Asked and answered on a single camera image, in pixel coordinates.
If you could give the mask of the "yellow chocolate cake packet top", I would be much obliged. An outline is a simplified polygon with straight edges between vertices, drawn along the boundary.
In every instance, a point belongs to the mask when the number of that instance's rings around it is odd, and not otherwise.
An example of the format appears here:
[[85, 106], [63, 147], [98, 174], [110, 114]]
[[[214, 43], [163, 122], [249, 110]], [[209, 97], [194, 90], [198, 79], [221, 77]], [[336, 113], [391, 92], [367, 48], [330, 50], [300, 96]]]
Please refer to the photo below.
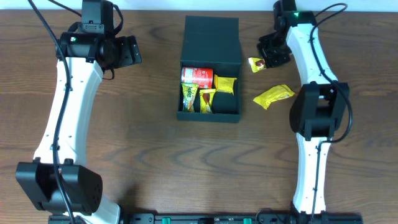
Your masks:
[[248, 62], [253, 73], [266, 69], [266, 62], [263, 58], [249, 57]]

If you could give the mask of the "yellow Julies snack packet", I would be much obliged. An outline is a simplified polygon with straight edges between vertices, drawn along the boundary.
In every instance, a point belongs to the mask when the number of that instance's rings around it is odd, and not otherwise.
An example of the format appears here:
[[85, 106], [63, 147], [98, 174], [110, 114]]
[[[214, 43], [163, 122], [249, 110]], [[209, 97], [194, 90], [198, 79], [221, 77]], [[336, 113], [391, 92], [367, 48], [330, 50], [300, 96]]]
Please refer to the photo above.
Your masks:
[[287, 85], [277, 85], [255, 97], [253, 102], [267, 110], [271, 103], [290, 98], [294, 95], [295, 93]]

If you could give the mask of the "small yellow snack packet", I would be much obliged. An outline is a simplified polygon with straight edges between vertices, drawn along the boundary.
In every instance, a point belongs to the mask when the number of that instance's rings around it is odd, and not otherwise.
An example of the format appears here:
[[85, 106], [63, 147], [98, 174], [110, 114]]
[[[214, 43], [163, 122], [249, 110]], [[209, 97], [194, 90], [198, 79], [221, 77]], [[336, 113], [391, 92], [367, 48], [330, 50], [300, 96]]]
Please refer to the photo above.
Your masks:
[[235, 77], [220, 77], [214, 76], [215, 88], [218, 92], [234, 94], [234, 83], [237, 80]]

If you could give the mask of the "black box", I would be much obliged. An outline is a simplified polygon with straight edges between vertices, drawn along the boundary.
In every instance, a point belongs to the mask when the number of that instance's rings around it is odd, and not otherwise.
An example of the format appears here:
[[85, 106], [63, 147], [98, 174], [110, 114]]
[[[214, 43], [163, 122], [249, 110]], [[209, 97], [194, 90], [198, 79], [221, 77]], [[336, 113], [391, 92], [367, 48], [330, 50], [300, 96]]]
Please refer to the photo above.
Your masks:
[[230, 17], [186, 16], [180, 66], [210, 68], [220, 77], [235, 78], [234, 93], [216, 92], [212, 113], [200, 112], [196, 95], [193, 113], [184, 112], [183, 90], [179, 89], [177, 119], [237, 123], [241, 118], [241, 44], [239, 19]]

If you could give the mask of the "red snack can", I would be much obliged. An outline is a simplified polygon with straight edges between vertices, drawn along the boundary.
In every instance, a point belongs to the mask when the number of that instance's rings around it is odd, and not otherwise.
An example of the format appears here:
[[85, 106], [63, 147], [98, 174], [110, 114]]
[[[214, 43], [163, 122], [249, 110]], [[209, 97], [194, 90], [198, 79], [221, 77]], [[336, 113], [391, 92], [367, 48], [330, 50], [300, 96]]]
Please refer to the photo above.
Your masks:
[[194, 83], [199, 88], [210, 89], [213, 85], [213, 70], [211, 68], [182, 67], [182, 83]]

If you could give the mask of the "green yellow snack bar wrapper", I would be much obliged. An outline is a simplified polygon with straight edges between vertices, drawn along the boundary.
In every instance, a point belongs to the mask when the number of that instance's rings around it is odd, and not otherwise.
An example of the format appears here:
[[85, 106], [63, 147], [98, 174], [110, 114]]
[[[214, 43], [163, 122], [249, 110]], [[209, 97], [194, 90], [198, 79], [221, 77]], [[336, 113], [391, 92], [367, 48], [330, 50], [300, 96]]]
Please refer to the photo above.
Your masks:
[[195, 97], [197, 94], [199, 85], [195, 83], [182, 83], [182, 91], [183, 91], [183, 106], [182, 110], [184, 112], [193, 113]]

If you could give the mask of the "yellow Apollo cake packet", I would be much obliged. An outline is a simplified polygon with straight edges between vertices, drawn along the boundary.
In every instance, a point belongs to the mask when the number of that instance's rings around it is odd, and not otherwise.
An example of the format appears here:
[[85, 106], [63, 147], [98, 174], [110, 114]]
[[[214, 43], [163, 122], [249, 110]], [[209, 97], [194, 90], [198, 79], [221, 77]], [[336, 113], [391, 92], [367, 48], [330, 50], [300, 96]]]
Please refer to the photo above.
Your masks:
[[212, 102], [216, 89], [200, 90], [200, 113], [212, 113]]

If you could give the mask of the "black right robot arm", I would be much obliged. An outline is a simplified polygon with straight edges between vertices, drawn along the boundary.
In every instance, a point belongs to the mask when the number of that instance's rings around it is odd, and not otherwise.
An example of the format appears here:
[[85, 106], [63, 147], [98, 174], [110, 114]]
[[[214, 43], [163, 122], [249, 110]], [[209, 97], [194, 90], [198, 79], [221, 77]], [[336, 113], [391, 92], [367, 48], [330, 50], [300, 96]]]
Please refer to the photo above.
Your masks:
[[318, 38], [319, 22], [312, 11], [274, 10], [274, 29], [257, 45], [266, 68], [294, 59], [301, 89], [290, 109], [299, 159], [293, 205], [296, 211], [316, 215], [325, 211], [324, 185], [330, 145], [343, 114], [351, 111], [349, 87], [333, 74]]

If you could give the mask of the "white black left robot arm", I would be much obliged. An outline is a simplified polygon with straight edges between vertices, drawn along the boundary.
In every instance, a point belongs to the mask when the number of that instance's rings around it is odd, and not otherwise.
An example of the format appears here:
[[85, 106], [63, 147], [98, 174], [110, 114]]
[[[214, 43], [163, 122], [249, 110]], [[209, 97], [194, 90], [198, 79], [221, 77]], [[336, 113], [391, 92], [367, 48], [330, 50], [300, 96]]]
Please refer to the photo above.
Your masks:
[[104, 72], [141, 62], [136, 38], [64, 32], [57, 40], [57, 85], [44, 136], [16, 180], [50, 223], [121, 223], [121, 207], [103, 194], [86, 163], [91, 110]]

